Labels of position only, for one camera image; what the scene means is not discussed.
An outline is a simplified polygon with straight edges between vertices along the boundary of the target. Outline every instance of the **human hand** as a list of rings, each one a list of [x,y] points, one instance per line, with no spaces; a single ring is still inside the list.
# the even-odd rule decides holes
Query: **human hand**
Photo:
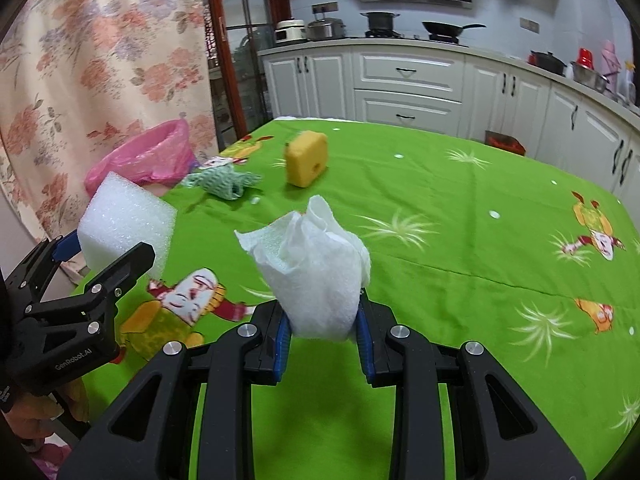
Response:
[[[58,389],[58,393],[65,399],[75,420],[88,420],[89,403],[82,379],[65,384]],[[62,408],[49,397],[24,393],[16,400],[11,411],[4,414],[4,418],[16,436],[36,440],[53,434],[49,421],[62,413]]]

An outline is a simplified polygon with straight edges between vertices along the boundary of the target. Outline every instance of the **crumpled paper towel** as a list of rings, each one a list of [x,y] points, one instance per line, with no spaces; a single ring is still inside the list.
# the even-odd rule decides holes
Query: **crumpled paper towel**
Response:
[[[298,337],[345,339],[360,289],[369,284],[369,251],[345,231],[319,195],[306,214],[292,211],[267,227],[236,236],[289,317]]]

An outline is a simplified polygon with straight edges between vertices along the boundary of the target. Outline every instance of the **cartoon character print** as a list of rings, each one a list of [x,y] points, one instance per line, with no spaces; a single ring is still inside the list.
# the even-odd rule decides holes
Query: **cartoon character print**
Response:
[[[596,324],[596,334],[613,329],[614,311],[611,305],[587,300],[574,300],[581,311],[586,312]]]
[[[253,310],[226,300],[225,287],[210,269],[196,270],[174,286],[150,280],[146,290],[155,299],[142,303],[119,332],[121,345],[133,348],[147,361],[168,341],[180,341],[188,348],[203,344],[204,336],[193,327],[209,312],[240,321]],[[117,361],[123,357],[121,352]]]
[[[253,136],[247,135],[229,146],[220,155],[232,158],[234,164],[244,164],[249,155],[258,151],[262,147],[262,143],[269,139],[273,139],[273,136],[259,137],[254,140]]]
[[[580,236],[573,244],[565,245],[562,250],[567,254],[574,254],[579,248],[592,245],[594,246],[606,260],[613,260],[614,248],[625,251],[625,246],[617,238],[613,237],[613,227],[609,220],[600,211],[600,204],[595,200],[591,201],[593,208],[589,208],[584,204],[584,198],[573,192],[578,199],[578,203],[574,205],[575,217],[580,225],[589,229],[591,236]]]

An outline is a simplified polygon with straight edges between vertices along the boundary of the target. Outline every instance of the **red container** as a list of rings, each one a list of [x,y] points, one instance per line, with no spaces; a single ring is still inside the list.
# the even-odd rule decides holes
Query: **red container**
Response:
[[[578,59],[575,62],[578,65],[582,65],[585,68],[594,70],[593,54],[591,53],[591,50],[587,50],[586,48],[581,48],[580,52],[578,52]]]
[[[498,134],[496,132],[486,131],[484,134],[484,143],[487,146],[493,146],[505,152],[515,153],[516,155],[525,156],[527,150],[518,142],[518,139],[508,135]]]

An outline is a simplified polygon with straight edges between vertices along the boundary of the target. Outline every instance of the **wok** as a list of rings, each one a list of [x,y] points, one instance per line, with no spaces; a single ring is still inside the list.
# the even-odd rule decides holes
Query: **wok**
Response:
[[[466,28],[485,28],[486,25],[480,23],[474,23],[473,25],[465,25],[464,27],[458,27],[457,25],[449,25],[448,23],[438,22],[422,22],[424,28],[428,33],[436,34],[437,36],[449,36],[451,38],[457,38],[462,31]]]

